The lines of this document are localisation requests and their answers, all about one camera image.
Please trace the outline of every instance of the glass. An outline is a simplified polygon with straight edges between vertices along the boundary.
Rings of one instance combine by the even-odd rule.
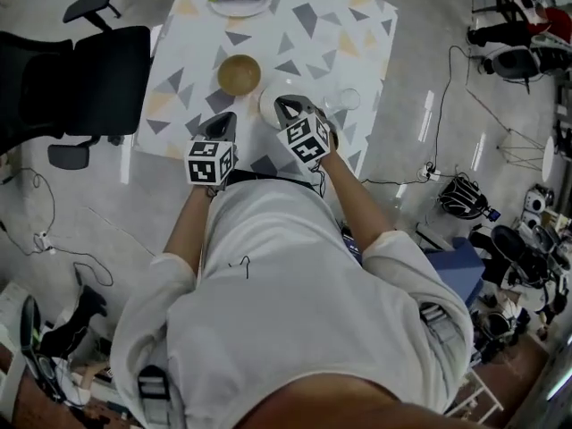
[[[338,113],[342,110],[355,110],[359,107],[361,97],[353,88],[340,88],[324,97],[324,112]]]

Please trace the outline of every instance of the chair armrest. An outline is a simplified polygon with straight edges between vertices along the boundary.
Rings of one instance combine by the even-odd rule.
[[[89,16],[109,5],[109,0],[78,0],[71,4],[63,15],[63,22],[75,21],[78,18]]]

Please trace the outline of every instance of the geometric pattern tablecloth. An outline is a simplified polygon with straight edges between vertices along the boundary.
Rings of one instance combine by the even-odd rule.
[[[306,175],[264,122],[262,91],[280,76],[304,82],[317,105],[339,87],[355,88],[361,104],[332,118],[340,153],[359,175],[383,91],[397,25],[396,8],[382,0],[272,0],[245,19],[216,14],[207,0],[175,0],[160,35],[136,138],[136,149],[182,158],[197,126],[223,111],[238,115],[237,168]],[[248,96],[230,97],[216,73],[230,55],[259,62],[262,79]]]

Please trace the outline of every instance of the wooden bowl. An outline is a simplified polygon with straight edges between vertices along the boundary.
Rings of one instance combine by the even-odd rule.
[[[229,96],[245,96],[260,82],[260,65],[244,54],[226,59],[218,69],[218,83]]]

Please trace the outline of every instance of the gray floor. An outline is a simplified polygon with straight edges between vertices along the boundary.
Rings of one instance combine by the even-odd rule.
[[[65,8],[73,1],[4,0],[4,7],[0,7],[0,29],[45,40],[75,40],[96,33],[83,21],[62,24]],[[115,20],[111,13],[105,15],[113,27],[160,24],[172,4],[172,0],[113,1],[123,13],[120,20]],[[465,32],[475,22],[471,17],[471,0],[385,1],[398,7],[399,20],[362,175],[372,180],[412,181],[434,155],[439,102],[449,78],[449,46],[459,45],[467,51]],[[478,23],[487,25],[492,19]],[[491,204],[502,212],[501,221],[510,223],[520,213],[527,189],[540,180],[540,173],[504,163],[496,147],[506,132],[467,89],[504,125],[544,140],[551,132],[553,83],[549,78],[536,82],[528,96],[519,85],[479,75],[474,65],[467,85],[466,80],[467,59],[454,51],[452,82],[442,114],[438,168],[448,174],[456,169],[467,172],[480,183]],[[420,141],[428,91],[434,93],[432,116],[425,141]],[[482,154],[478,168],[473,170],[480,141]],[[52,139],[46,138],[25,144],[21,149],[22,164],[43,173],[54,190],[53,242],[63,248],[92,253],[113,272],[115,285],[99,288],[110,307],[109,319],[101,328],[111,329],[151,256],[161,252],[189,186],[181,162],[141,153],[132,155],[130,184],[121,184],[121,150],[106,143],[100,143],[92,151],[87,170],[59,171],[47,162],[46,147],[51,142]],[[551,186],[558,188],[562,172],[563,164],[557,161]],[[427,221],[448,237],[467,232],[467,223],[440,214],[434,206],[442,184],[411,184],[399,198],[396,198],[398,186],[367,186],[408,231],[416,222]],[[0,202],[0,218],[14,239],[31,249],[31,234],[46,228],[50,218],[46,189],[32,189],[29,181],[11,183],[0,188]],[[75,300],[77,287],[72,260],[61,253],[24,257],[0,234],[0,277],[28,288],[48,318],[56,317]],[[106,277],[100,270],[98,274],[102,279]],[[93,280],[88,273],[85,277],[87,281]]]

